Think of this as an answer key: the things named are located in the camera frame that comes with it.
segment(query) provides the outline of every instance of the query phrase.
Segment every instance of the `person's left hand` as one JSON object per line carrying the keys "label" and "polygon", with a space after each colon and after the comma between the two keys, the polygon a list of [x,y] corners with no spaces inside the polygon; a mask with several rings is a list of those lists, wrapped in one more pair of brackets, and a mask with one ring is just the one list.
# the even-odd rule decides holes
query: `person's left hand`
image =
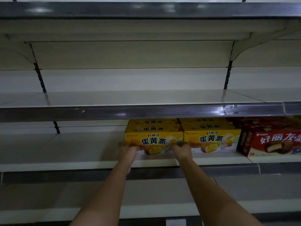
{"label": "person's left hand", "polygon": [[140,150],[138,146],[127,147],[125,142],[120,142],[118,144],[120,151],[119,151],[119,158],[118,162],[124,164],[128,167],[128,173],[131,170],[131,166],[135,160],[136,152]]}

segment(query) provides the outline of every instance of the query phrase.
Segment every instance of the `hand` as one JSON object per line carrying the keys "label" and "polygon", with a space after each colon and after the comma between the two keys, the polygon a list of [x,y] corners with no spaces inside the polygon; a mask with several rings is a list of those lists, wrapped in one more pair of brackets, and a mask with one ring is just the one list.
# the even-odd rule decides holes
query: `hand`
{"label": "hand", "polygon": [[131,166],[135,160],[136,152],[140,150],[140,148],[137,146],[133,146],[129,148],[126,146],[125,142],[120,142],[118,146],[120,148],[118,163],[125,165],[128,168],[128,173],[129,173],[131,170]]}
{"label": "hand", "polygon": [[175,158],[179,163],[183,160],[192,160],[191,147],[187,143],[184,143],[182,147],[176,144],[171,144],[169,147],[173,151]]}

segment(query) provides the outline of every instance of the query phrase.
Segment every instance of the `chocolate pie box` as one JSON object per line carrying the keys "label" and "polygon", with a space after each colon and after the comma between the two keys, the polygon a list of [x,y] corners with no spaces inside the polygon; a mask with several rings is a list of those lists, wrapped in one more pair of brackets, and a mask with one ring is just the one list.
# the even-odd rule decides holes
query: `chocolate pie box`
{"label": "chocolate pie box", "polygon": [[275,124],[245,126],[238,150],[247,157],[300,153],[301,127]]}

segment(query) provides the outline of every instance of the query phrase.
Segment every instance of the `person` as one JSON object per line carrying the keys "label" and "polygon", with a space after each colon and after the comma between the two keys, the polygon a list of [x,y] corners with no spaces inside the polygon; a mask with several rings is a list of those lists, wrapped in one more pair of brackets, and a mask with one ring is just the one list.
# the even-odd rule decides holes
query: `person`
{"label": "person", "polygon": [[[116,226],[119,221],[126,175],[130,172],[139,147],[119,143],[116,166],[88,203],[78,212],[71,226]],[[232,197],[201,170],[193,161],[191,148],[171,145],[175,158],[183,170],[193,200],[205,226],[262,225]]]}

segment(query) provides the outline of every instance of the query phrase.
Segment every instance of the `person's right hand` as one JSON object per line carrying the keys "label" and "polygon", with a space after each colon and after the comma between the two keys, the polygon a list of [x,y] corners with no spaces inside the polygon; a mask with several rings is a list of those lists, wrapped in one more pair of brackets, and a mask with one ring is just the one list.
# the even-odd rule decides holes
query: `person's right hand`
{"label": "person's right hand", "polygon": [[182,147],[176,144],[171,144],[169,147],[173,151],[175,158],[179,163],[183,160],[192,160],[191,147],[187,143],[183,144]]}

